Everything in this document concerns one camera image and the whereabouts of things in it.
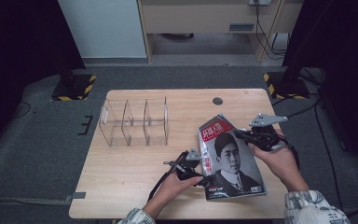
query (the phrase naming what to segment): power strip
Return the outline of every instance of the power strip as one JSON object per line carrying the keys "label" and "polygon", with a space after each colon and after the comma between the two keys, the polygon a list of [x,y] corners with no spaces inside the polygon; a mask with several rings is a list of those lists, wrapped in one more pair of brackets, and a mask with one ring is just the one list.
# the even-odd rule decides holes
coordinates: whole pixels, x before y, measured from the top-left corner
{"label": "power strip", "polygon": [[269,6],[271,5],[272,0],[249,0],[249,5],[254,6],[256,2],[260,6]]}

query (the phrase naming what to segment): transparent divider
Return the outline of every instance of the transparent divider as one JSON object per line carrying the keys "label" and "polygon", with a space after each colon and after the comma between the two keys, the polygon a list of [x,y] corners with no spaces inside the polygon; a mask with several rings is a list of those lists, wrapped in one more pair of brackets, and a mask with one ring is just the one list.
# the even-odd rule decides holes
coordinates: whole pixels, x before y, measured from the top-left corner
{"label": "transparent divider", "polygon": [[99,127],[110,147],[166,146],[166,98],[105,100]]}

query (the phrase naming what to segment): magazine cover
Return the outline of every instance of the magazine cover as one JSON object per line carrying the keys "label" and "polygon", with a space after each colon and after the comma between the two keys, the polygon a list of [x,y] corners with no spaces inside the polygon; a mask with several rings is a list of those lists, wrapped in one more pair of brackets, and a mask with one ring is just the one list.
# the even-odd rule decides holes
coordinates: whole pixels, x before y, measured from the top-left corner
{"label": "magazine cover", "polygon": [[255,156],[222,115],[199,127],[202,172],[211,177],[206,200],[266,194]]}

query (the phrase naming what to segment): white panel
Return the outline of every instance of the white panel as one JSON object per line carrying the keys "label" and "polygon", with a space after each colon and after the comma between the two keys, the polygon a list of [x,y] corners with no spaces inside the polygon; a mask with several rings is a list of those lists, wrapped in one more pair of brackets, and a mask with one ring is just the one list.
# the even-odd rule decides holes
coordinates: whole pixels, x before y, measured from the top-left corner
{"label": "white panel", "polygon": [[83,58],[145,58],[135,0],[59,0]]}

